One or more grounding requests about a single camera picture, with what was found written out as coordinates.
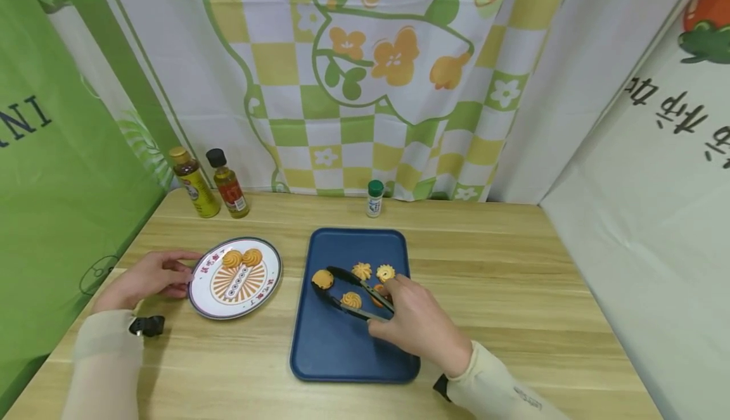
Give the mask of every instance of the beige sleeve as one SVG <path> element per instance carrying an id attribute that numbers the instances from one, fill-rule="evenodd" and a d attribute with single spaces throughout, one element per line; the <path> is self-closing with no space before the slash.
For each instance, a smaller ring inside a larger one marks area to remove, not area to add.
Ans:
<path id="1" fill-rule="evenodd" d="M 450 379 L 448 397 L 479 420 L 568 420 L 530 388 L 517 382 L 504 363 L 481 344 L 474 350 L 466 372 Z"/>
<path id="2" fill-rule="evenodd" d="M 143 339 L 129 332 L 130 310 L 107 310 L 83 323 L 61 420 L 136 420 Z"/>

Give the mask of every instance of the table surface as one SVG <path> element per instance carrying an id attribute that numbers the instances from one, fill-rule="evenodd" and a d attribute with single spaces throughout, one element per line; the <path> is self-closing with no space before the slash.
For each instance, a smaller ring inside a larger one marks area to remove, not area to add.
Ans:
<path id="1" fill-rule="evenodd" d="M 395 228 L 408 243 L 412 277 L 433 291 L 469 335 L 513 375 L 573 420 L 661 419 L 591 292 L 537 206 L 385 200 L 377 219 L 365 201 L 250 194 L 248 217 L 225 209 L 199 219 L 184 190 L 150 218 L 105 284 L 144 253 L 206 252 L 225 239 L 257 236 L 282 256 L 273 298 L 244 318 L 211 321 L 187 301 L 150 299 L 140 315 L 163 314 L 166 333 L 147 340 L 139 379 L 141 419 L 469 419 L 435 391 L 440 371 L 424 362 L 409 385 L 304 383 L 289 351 L 309 236 L 319 227 Z M 84 310 L 6 420 L 58 419 L 72 375 Z"/>

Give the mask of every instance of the bottle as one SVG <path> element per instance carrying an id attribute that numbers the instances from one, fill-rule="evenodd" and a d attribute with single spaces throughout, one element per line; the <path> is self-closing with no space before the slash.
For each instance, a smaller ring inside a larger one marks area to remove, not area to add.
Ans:
<path id="1" fill-rule="evenodd" d="M 385 188 L 379 180 L 372 180 L 367 184 L 367 217 L 378 217 L 383 207 L 383 193 Z"/>
<path id="2" fill-rule="evenodd" d="M 190 199 L 198 215 L 203 218 L 213 217 L 221 210 L 221 204 L 215 199 L 215 195 L 208 188 L 200 170 L 200 164 L 191 157 L 190 153 L 178 146 L 170 150 L 170 156 L 175 165 L 172 171 L 181 179 L 181 182 L 188 190 Z"/>
<path id="3" fill-rule="evenodd" d="M 241 186 L 238 184 L 236 174 L 226 166 L 226 155 L 223 150 L 207 151 L 205 156 L 210 162 L 210 166 L 215 169 L 215 176 L 213 181 L 218 186 L 218 191 L 221 193 L 221 198 L 224 199 L 226 208 L 231 213 L 231 217 L 234 219 L 240 219 L 246 217 L 249 212 L 248 203 L 243 196 Z"/>

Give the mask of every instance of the orange cookie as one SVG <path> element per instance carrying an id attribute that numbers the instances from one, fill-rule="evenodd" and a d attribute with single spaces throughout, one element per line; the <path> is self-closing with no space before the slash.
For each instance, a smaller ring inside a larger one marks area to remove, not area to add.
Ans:
<path id="1" fill-rule="evenodd" d="M 354 291 L 349 291 L 346 294 L 342 295 L 342 300 L 340 301 L 343 305 L 348 305 L 350 308 L 357 308 L 360 309 L 363 307 L 363 300 L 360 299 L 360 295 L 356 294 Z"/>
<path id="2" fill-rule="evenodd" d="M 376 292 L 378 292 L 380 295 L 383 295 L 386 300 L 390 301 L 390 303 L 393 303 L 393 300 L 390 298 L 390 295 L 388 295 L 388 291 L 385 290 L 385 286 L 382 284 L 376 284 L 375 287 L 373 287 Z M 373 303 L 375 303 L 378 308 L 383 308 L 383 305 L 380 303 L 380 301 L 375 300 L 373 296 L 370 297 L 370 299 L 373 300 Z"/>
<path id="3" fill-rule="evenodd" d="M 248 249 L 248 251 L 243 253 L 241 262 L 244 263 L 245 266 L 257 267 L 263 258 L 264 256 L 261 254 L 259 249 Z"/>
<path id="4" fill-rule="evenodd" d="M 390 265 L 380 265 L 375 275 L 378 276 L 380 282 L 385 284 L 385 281 L 388 281 L 389 279 L 393 279 L 393 277 L 395 277 L 395 270 Z"/>
<path id="5" fill-rule="evenodd" d="M 243 254 L 239 251 L 236 251 L 236 249 L 233 249 L 226 252 L 226 255 L 224 255 L 224 258 L 222 258 L 221 262 L 226 268 L 237 268 L 243 262 Z"/>
<path id="6" fill-rule="evenodd" d="M 335 283 L 335 277 L 332 276 L 330 271 L 319 270 L 315 273 L 315 276 L 312 276 L 312 282 L 317 284 L 321 289 L 327 290 Z"/>
<path id="7" fill-rule="evenodd" d="M 352 274 L 363 281 L 367 281 L 370 279 L 370 276 L 373 275 L 373 270 L 370 269 L 370 263 L 359 262 L 357 265 L 352 267 Z"/>

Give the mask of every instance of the black tongs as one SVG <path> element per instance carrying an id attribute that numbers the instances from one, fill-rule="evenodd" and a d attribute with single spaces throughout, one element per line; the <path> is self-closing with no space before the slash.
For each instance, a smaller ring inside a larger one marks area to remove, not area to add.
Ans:
<path id="1" fill-rule="evenodd" d="M 393 304 L 390 303 L 390 301 L 386 300 L 383 295 L 380 295 L 378 293 L 378 291 L 373 289 L 373 287 L 369 286 L 367 284 L 367 282 L 365 282 L 362 279 L 360 279 L 359 277 L 355 276 L 350 271 L 343 270 L 342 268 L 333 267 L 333 266 L 328 266 L 325 269 L 327 271 L 330 271 L 332 273 L 332 276 L 335 277 L 335 279 L 345 281 L 345 282 L 347 282 L 347 284 L 352 284 L 354 286 L 362 287 L 363 289 L 365 289 L 365 291 L 367 291 L 367 293 L 370 296 L 372 296 L 375 300 L 378 300 L 378 303 L 382 304 L 385 307 L 385 309 L 388 309 L 390 311 L 390 313 L 393 313 L 393 314 L 395 313 L 395 308 L 393 307 Z M 335 308 L 345 311 L 346 313 L 348 313 L 350 315 L 354 315 L 358 319 L 363 319 L 363 320 L 375 319 L 375 320 L 380 320 L 380 321 L 386 320 L 385 318 L 380 317 L 378 315 L 370 314 L 369 312 L 367 312 L 365 310 L 352 308 L 352 306 L 348 306 L 348 305 L 344 305 L 344 304 L 340 303 L 340 300 L 338 300 L 334 296 L 328 294 L 328 292 L 326 290 L 322 289 L 320 286 L 318 286 L 314 282 L 312 282 L 312 287 L 317 292 L 317 296 L 320 297 L 322 300 L 324 300 L 325 303 L 335 306 Z"/>

